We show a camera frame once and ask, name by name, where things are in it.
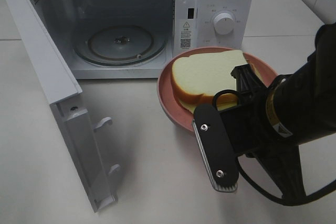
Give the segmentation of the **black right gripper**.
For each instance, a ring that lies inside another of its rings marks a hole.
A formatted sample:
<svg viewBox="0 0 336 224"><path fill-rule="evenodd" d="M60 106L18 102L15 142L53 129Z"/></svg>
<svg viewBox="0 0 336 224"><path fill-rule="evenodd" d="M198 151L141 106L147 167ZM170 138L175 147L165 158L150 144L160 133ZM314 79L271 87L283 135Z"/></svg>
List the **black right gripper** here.
<svg viewBox="0 0 336 224"><path fill-rule="evenodd" d="M238 105L220 113L236 156L255 158L281 191L276 197L254 182L237 163L239 173L259 193L284 206L304 203L299 147L282 143L270 126L265 112L269 89L256 76L249 64L235 67L231 75L237 84Z"/></svg>

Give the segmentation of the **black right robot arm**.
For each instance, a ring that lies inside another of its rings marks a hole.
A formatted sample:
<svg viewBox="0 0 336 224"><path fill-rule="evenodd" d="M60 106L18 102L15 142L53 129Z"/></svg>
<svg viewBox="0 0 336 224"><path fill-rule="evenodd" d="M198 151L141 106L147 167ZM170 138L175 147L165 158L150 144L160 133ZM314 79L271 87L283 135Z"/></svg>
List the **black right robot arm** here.
<svg viewBox="0 0 336 224"><path fill-rule="evenodd" d="M263 196L284 206L304 205L335 190L331 182L307 195L302 179L299 145L335 133L335 24L319 28L314 46L300 69L278 75L268 86L250 65L235 67L238 104L220 113L234 167ZM260 163L281 197L246 174L241 155Z"/></svg>

